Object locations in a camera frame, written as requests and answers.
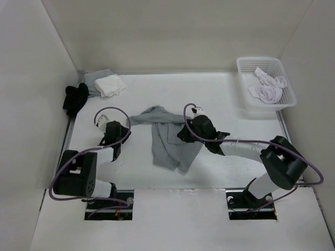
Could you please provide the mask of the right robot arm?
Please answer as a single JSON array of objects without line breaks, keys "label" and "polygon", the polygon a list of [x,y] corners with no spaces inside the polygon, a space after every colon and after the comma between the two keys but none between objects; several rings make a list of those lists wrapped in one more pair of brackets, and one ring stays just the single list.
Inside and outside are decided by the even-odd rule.
[{"label": "right robot arm", "polygon": [[285,147],[289,152],[277,146],[260,143],[221,142],[231,140],[230,133],[216,130],[205,115],[188,119],[177,137],[186,143],[200,142],[214,154],[244,157],[263,164],[265,174],[251,180],[243,192],[227,197],[228,205],[233,209],[256,209],[264,205],[270,193],[280,188],[292,189],[307,168],[307,164],[291,154],[299,153],[286,138],[276,136],[270,142]]}]

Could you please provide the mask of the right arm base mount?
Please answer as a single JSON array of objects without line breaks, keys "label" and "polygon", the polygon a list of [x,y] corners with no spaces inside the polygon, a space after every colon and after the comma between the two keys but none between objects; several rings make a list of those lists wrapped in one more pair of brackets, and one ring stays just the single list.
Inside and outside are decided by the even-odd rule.
[{"label": "right arm base mount", "polygon": [[226,198],[230,220],[277,220],[271,193],[257,199],[242,190],[228,190]]}]

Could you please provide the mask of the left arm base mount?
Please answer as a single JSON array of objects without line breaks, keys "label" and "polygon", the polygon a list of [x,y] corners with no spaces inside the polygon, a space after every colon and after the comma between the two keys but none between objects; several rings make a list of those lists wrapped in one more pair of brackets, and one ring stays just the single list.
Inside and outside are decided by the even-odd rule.
[{"label": "left arm base mount", "polygon": [[131,221],[133,216],[133,190],[119,190],[116,198],[129,203],[106,200],[89,200],[86,202],[84,220],[86,221]]}]

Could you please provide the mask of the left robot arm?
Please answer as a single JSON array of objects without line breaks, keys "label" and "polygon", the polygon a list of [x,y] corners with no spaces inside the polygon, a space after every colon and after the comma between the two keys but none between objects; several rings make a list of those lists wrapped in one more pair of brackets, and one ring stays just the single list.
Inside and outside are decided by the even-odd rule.
[{"label": "left robot arm", "polygon": [[117,188],[112,182],[97,179],[97,169],[115,161],[121,154],[121,145],[131,132],[117,121],[104,125],[104,137],[99,150],[90,150],[78,155],[78,151],[66,150],[58,168],[59,176],[53,183],[53,192],[57,195],[79,198],[99,198],[105,208],[117,204]]}]

